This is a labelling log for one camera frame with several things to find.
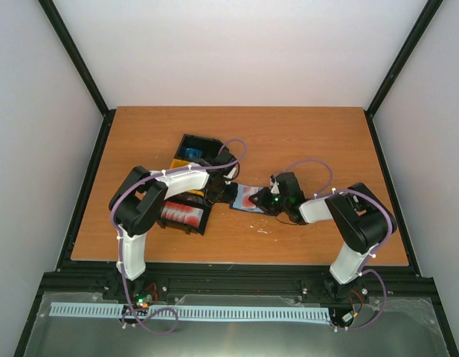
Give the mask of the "blue card holder wallet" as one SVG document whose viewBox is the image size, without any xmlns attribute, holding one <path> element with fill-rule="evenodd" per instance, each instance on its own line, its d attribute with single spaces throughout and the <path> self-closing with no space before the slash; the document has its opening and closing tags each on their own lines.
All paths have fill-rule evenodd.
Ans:
<svg viewBox="0 0 459 357">
<path fill-rule="evenodd" d="M 229 208 L 247 213 L 263 214 L 272 216 L 270 212 L 264 211 L 254 204 L 250 197 L 257 195 L 260 191 L 265 192 L 267 187 L 248 186 L 244 184 L 237 185 L 237 194 L 235 199 L 230 203 Z"/>
</svg>

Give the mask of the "black bin with blue cards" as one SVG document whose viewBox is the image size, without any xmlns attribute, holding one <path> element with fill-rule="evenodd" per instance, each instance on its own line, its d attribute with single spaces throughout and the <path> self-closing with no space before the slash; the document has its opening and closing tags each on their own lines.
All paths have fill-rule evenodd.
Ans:
<svg viewBox="0 0 459 357">
<path fill-rule="evenodd" d="M 184 149 L 187 147 L 197 148 L 203 151 L 201 158 L 194 159 L 189 162 L 197 162 L 203 160 L 211 165 L 227 164 L 230 160 L 234 160 L 234 156 L 229 152 L 228 148 L 222 149 L 223 142 L 215 138 L 206 138 L 197 135 L 183 134 L 179 147 L 173 156 L 172 163 L 185 160 Z"/>
</svg>

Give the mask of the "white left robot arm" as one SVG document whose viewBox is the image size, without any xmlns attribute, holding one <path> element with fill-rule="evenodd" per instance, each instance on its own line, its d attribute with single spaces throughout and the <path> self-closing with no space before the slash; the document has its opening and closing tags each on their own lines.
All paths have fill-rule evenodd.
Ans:
<svg viewBox="0 0 459 357">
<path fill-rule="evenodd" d="M 110 220 L 117 231 L 118 271 L 123 278 L 119 289 L 129 299 L 140 298 L 146 281 L 140 277 L 147 233 L 159 219 L 166 201 L 191 190 L 206 190 L 225 196 L 239 160 L 222 150 L 214 160 L 201 158 L 169 170 L 149 171 L 142 166 L 131 169 L 109 203 Z"/>
</svg>

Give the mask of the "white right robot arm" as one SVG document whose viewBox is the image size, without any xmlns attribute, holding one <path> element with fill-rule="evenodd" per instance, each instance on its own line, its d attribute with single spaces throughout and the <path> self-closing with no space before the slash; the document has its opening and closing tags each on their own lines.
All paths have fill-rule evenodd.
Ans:
<svg viewBox="0 0 459 357">
<path fill-rule="evenodd" d="M 248 200 L 270 216 L 285 213 L 296 225 L 334 221 L 344 241 L 330 265 L 332 279 L 339 285 L 361 276 L 368 260 L 397 230 L 394 215 L 361 182 L 321 196 L 316 193 L 309 199 L 295 174 L 286 172 L 271 177 L 271 184 Z"/>
</svg>

